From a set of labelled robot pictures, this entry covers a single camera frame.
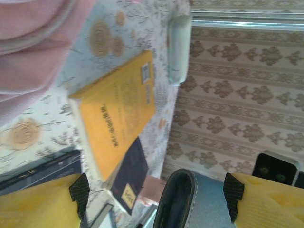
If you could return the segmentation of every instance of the yellow book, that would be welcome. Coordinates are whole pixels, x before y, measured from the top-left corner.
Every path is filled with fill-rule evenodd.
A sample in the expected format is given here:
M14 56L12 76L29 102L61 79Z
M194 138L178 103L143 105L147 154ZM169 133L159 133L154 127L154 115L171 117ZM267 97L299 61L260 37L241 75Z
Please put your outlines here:
M69 97L87 160L103 181L155 114L152 58L144 51Z

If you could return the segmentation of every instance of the patterned wallpaper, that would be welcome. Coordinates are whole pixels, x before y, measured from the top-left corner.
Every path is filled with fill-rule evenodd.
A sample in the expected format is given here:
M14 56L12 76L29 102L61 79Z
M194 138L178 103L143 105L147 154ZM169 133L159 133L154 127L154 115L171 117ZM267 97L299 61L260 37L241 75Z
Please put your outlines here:
M304 161L303 43L302 32L194 27L163 177L251 173L263 150Z
M303 13L302 0L190 0L194 10Z

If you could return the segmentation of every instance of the dark blue book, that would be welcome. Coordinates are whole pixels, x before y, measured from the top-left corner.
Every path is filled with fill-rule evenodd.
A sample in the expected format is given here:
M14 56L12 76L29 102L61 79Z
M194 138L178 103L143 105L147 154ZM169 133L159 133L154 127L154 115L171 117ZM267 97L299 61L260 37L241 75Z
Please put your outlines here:
M147 161L141 142L137 138L103 188L108 190L118 205L131 215L147 172Z
M81 172L80 151L70 151L0 183L0 196ZM87 228L85 216L81 228Z

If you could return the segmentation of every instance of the book cover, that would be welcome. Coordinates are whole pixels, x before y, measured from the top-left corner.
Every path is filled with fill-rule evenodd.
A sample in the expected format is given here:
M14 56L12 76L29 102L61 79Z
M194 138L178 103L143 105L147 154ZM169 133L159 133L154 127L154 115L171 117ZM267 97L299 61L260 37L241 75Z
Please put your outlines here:
M69 97L86 157L103 181L155 114L152 58L144 51Z
M123 210L130 215L147 172L147 161L140 139L137 138L120 163L119 170L111 175L110 182L105 185Z
M80 151L73 150L0 183L0 196L71 174L81 174ZM81 228L87 228L85 216Z
M105 204L90 228L117 228L112 204Z

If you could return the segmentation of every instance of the tablecloth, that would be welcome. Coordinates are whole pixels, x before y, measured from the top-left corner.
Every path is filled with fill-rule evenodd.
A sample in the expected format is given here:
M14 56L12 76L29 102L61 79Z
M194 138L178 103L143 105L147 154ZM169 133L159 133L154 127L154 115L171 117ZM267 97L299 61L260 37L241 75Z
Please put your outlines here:
M0 128L0 181L46 162L66 150L81 149L68 94L84 87L120 64L150 49L154 53L154 93L157 112L140 134L149 174L159 177L166 152L178 89L167 79L167 27L170 19L189 14L188 0L98 0L74 43L70 55L49 91L29 109ZM90 45L91 27L103 24L102 56ZM90 173L82 154L82 166L90 182L88 220L98 214L108 196L101 181ZM134 227L143 206L138 202L132 216L115 208L118 227Z

